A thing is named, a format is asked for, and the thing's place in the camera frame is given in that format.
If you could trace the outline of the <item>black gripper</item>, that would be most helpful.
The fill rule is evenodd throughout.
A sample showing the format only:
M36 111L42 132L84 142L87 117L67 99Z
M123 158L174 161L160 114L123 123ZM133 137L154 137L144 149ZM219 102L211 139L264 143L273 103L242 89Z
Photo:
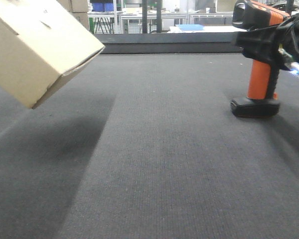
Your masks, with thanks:
M299 64L299 16L270 27L238 32L235 45L242 47L243 55L282 70Z

